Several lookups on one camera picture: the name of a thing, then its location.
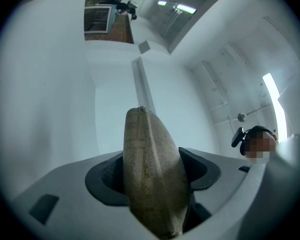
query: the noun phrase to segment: fluorescent light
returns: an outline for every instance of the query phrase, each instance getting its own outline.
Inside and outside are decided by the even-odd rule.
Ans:
[[[166,4],[167,4],[166,1],[159,1],[159,2],[158,2],[158,5],[160,5],[160,6],[165,6]]]
[[[285,111],[280,105],[278,98],[280,97],[277,85],[271,75],[271,73],[268,73],[264,75],[263,81],[268,88],[273,108],[274,108],[274,113],[275,113],[275,118],[276,118],[276,125],[278,126],[278,141],[282,142],[287,139],[287,122],[286,122],[286,115]]]
[[[192,7],[189,7],[189,6],[186,6],[184,4],[179,4],[177,6],[178,9],[182,10],[182,11],[185,11],[187,13],[190,13],[190,14],[194,14],[196,12],[196,9],[195,8],[192,8]]]

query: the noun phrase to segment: beige fabric bag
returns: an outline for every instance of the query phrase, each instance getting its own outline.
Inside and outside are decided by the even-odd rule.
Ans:
[[[185,168],[164,124],[144,107],[126,114],[123,176],[134,216],[160,239],[181,235],[190,200]]]

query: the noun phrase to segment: ceiling light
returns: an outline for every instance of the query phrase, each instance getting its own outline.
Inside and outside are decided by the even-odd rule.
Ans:
[[[182,10],[182,11],[185,11],[187,13],[190,13],[190,14],[194,14],[196,12],[196,9],[195,8],[192,8],[192,7],[189,7],[189,6],[186,6],[184,4],[179,4],[177,6],[178,9]]]
[[[285,111],[278,101],[280,94],[271,73],[264,75],[262,78],[269,91],[272,100],[275,118],[276,118],[276,125],[278,127],[278,141],[283,142],[287,139],[288,134],[287,134],[287,122],[286,122]]]
[[[160,6],[165,6],[166,4],[167,4],[166,1],[159,1],[159,2],[158,2],[158,5],[160,5]]]

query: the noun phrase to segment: person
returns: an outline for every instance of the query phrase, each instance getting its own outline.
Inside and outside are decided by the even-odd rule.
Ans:
[[[136,20],[137,15],[136,15],[136,9],[129,7],[126,3],[124,2],[118,2],[118,1],[109,1],[109,2],[100,2],[99,5],[116,5],[116,9],[120,10],[119,14],[123,14],[127,12],[128,14],[131,14],[131,20]]]
[[[254,163],[266,162],[270,158],[270,154],[276,151],[278,138],[266,127],[256,125],[245,131],[243,136],[241,136],[236,137],[237,140],[240,138],[240,141],[242,141],[240,153]]]

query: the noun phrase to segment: light fixture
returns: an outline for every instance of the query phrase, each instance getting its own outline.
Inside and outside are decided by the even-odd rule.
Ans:
[[[165,6],[167,4],[167,1],[159,1],[158,5],[160,6]]]
[[[276,125],[278,127],[278,141],[283,142],[287,139],[288,134],[287,134],[287,122],[286,122],[285,111],[278,101],[280,94],[271,73],[264,75],[262,78],[269,91],[272,100],[275,118],[276,118]]]
[[[195,8],[192,8],[192,7],[189,7],[189,6],[186,6],[184,4],[179,4],[177,6],[178,9],[182,10],[182,11],[185,11],[187,13],[190,13],[190,14],[194,14],[196,12],[196,9]]]

